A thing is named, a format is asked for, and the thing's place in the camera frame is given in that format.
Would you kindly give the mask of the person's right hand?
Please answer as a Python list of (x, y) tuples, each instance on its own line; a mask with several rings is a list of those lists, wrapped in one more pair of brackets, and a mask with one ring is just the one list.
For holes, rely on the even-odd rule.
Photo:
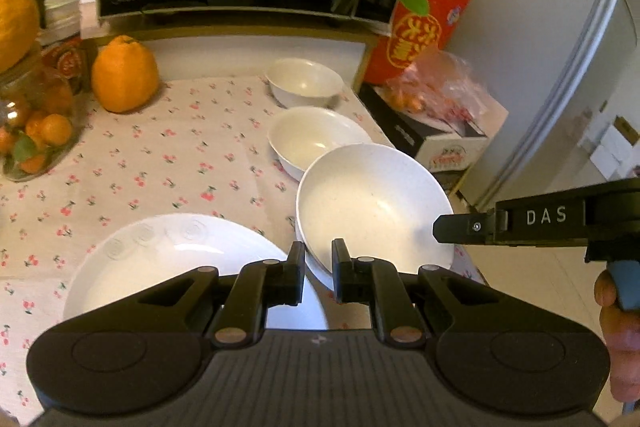
[(639, 314), (620, 309), (611, 274), (603, 271), (594, 283), (600, 306), (600, 326), (611, 360), (612, 396), (623, 403), (639, 400)]

